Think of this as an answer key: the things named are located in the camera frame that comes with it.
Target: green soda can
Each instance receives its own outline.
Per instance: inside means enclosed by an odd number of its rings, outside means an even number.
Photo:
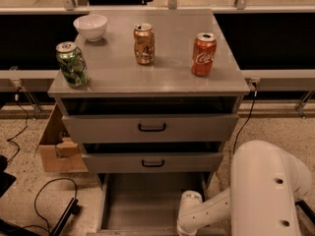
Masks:
[[[69,86],[76,88],[88,81],[87,63],[81,49],[71,41],[56,46],[59,67]]]

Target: soda can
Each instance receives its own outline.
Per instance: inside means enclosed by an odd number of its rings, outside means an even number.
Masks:
[[[56,57],[59,68],[69,86],[76,88],[88,81],[87,63],[81,49],[71,41],[56,46]]]
[[[199,33],[194,43],[191,72],[196,76],[209,75],[216,50],[217,41],[214,34],[211,32]]]
[[[155,32],[150,24],[135,25],[135,56],[139,64],[155,61]]]

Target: can top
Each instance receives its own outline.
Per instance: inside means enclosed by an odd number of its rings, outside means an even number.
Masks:
[[[212,32],[201,32],[197,35],[197,38],[204,42],[212,42],[216,40],[216,37]]]
[[[71,41],[62,42],[62,43],[59,43],[56,46],[56,50],[58,52],[70,52],[70,51],[73,51],[76,48],[77,48],[77,45],[74,42],[71,42]]]
[[[138,30],[138,31],[146,31],[146,30],[151,30],[151,29],[152,29],[152,26],[147,23],[135,25],[135,30]]]

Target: red coke can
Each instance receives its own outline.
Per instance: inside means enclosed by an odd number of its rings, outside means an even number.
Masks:
[[[213,66],[217,41],[213,33],[201,32],[194,44],[191,72],[196,76],[207,76]]]

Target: gray countertop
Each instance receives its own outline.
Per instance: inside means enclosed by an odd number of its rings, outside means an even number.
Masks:
[[[249,92],[211,10],[131,9],[97,13],[108,18],[103,39],[88,42],[80,35],[76,39],[87,61],[89,83],[71,88],[59,72],[49,89],[50,95],[244,95]],[[156,60],[152,65],[139,65],[135,59],[133,29],[139,23],[150,23],[155,29]],[[218,42],[212,71],[205,78],[190,71],[194,39],[202,31],[212,31]]]

